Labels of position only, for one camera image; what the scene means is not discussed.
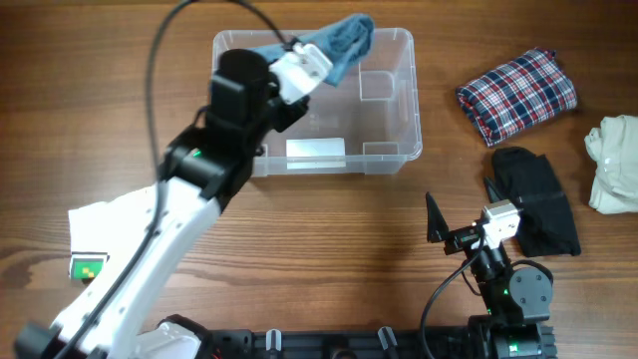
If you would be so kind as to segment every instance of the folded cloth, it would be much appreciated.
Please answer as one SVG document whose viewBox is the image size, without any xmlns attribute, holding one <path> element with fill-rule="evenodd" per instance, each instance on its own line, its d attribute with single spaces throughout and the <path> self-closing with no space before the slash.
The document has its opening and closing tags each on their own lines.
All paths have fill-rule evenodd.
<svg viewBox="0 0 638 359">
<path fill-rule="evenodd" d="M 549 161 L 523 148 L 491 157 L 498 190 L 522 208 L 516 238 L 527 257 L 580 254 L 574 217 Z"/>
<path fill-rule="evenodd" d="M 354 14 L 318 31 L 302 35 L 303 43 L 315 44 L 332 62 L 332 71 L 324 82 L 337 86 L 353 65 L 359 64 L 372 50 L 375 23 L 365 14 Z M 279 59 L 284 50 L 281 44 L 250 49 L 266 61 Z"/>
<path fill-rule="evenodd" d="M 589 205 L 603 214 L 638 212 L 638 118 L 604 118 L 585 145 L 598 163 Z"/>
<path fill-rule="evenodd" d="M 576 107 L 576 91 L 554 61 L 535 48 L 457 88 L 461 108 L 488 147 Z"/>
</svg>

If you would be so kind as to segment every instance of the plaid shirt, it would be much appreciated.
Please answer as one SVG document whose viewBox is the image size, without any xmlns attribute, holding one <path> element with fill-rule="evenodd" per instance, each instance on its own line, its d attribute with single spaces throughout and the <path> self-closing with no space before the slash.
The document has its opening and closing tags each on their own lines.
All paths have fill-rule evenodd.
<svg viewBox="0 0 638 359">
<path fill-rule="evenodd" d="M 554 61 L 535 48 L 457 88 L 457 98 L 488 147 L 576 107 L 576 91 Z"/>
</svg>

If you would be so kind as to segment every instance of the plastic bin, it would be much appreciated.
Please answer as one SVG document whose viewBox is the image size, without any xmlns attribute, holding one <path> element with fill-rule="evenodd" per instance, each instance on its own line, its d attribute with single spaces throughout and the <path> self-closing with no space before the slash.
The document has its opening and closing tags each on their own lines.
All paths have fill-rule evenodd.
<svg viewBox="0 0 638 359">
<path fill-rule="evenodd" d="M 308 31 L 284 31 L 302 35 Z M 310 110 L 282 134 L 264 139 L 253 175 L 387 175 L 423 148 L 414 41 L 405 29 L 376 29 L 372 53 L 339 87 L 321 84 Z M 229 49 L 276 43 L 270 31 L 226 30 L 212 44 L 212 70 Z"/>
</svg>

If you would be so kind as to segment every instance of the brown wooden surface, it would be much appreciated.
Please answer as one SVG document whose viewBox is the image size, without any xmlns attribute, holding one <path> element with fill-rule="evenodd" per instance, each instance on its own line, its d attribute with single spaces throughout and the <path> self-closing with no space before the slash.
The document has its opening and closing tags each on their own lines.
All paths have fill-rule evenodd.
<svg viewBox="0 0 638 359">
<path fill-rule="evenodd" d="M 572 204 L 582 252 L 545 257 L 561 358 L 638 356 L 638 214 L 587 206 L 595 164 L 583 138 L 603 116 L 638 114 L 638 6 L 587 1 L 260 2 L 284 29 L 352 12 L 415 38 L 424 150 L 395 176 L 249 182 L 179 265 L 148 319 L 210 328 L 416 328 L 432 291 L 462 261 L 426 243 L 424 194 L 451 226 L 479 215 L 491 153 L 453 89 L 534 46 L 558 51 L 579 110 L 507 145 L 547 154 Z M 80 293 L 67 278 L 67 210 L 152 181 L 143 71 L 168 5 L 0 8 L 0 357 L 28 319 L 48 324 Z M 206 102 L 213 36 L 261 29 L 228 4 L 195 5 L 162 46 L 165 146 Z M 507 246 L 520 257 L 515 245 Z M 483 313 L 461 280 L 430 324 Z"/>
</svg>

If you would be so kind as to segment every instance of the white label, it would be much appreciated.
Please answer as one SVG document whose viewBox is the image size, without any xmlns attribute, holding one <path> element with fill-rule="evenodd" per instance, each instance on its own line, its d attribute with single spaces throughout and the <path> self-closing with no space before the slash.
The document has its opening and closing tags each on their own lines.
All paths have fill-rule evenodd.
<svg viewBox="0 0 638 359">
<path fill-rule="evenodd" d="M 343 139 L 287 140 L 286 156 L 289 158 L 345 157 L 346 144 Z M 345 161 L 288 162 L 289 170 L 334 169 L 346 166 Z"/>
</svg>

